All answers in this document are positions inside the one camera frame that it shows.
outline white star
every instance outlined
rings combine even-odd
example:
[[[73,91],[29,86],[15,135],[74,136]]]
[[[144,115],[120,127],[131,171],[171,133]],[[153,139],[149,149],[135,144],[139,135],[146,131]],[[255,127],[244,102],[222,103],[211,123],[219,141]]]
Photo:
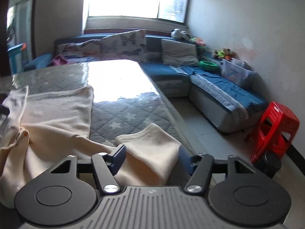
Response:
[[[135,119],[135,114],[127,113],[127,115],[125,116],[125,118],[126,118],[128,121],[134,120],[134,119]]]
[[[116,123],[115,121],[112,122],[112,124],[110,125],[112,127],[112,129],[115,129],[115,128],[121,128],[121,123]]]
[[[150,121],[150,119],[149,119],[149,118],[146,118],[146,120],[144,120],[144,123],[145,123],[146,125],[148,125],[148,124],[150,124],[150,123],[151,123],[151,121]]]

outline pink object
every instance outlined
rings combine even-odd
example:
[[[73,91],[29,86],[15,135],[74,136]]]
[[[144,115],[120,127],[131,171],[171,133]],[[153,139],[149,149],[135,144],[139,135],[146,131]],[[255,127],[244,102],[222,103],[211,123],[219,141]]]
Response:
[[[57,55],[50,63],[50,66],[65,65],[68,61],[62,54]]]

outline sofa armrest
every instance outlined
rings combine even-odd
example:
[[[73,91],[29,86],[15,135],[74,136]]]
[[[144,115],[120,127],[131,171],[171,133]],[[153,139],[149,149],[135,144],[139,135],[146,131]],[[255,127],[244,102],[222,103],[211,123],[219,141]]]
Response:
[[[52,53],[46,53],[40,55],[34,60],[30,61],[27,65],[23,67],[23,71],[29,71],[33,69],[42,69],[48,67],[48,64],[52,61],[53,55]]]

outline green bowl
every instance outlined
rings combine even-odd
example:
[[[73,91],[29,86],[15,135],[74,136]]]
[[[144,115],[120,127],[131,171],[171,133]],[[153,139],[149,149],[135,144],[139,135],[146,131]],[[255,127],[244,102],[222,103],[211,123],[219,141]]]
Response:
[[[206,71],[214,72],[218,70],[218,65],[209,61],[199,61],[199,67]]]

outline pillow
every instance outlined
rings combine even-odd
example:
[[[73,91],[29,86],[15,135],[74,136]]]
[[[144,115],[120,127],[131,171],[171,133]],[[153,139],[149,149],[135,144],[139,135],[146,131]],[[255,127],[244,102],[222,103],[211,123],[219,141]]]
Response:
[[[67,43],[57,46],[57,54],[65,57],[99,57],[101,53],[100,40],[93,39],[81,43]]]
[[[198,65],[196,45],[174,40],[161,40],[165,65]]]
[[[146,30],[117,33],[100,40],[102,45],[101,60],[129,59],[147,62]]]

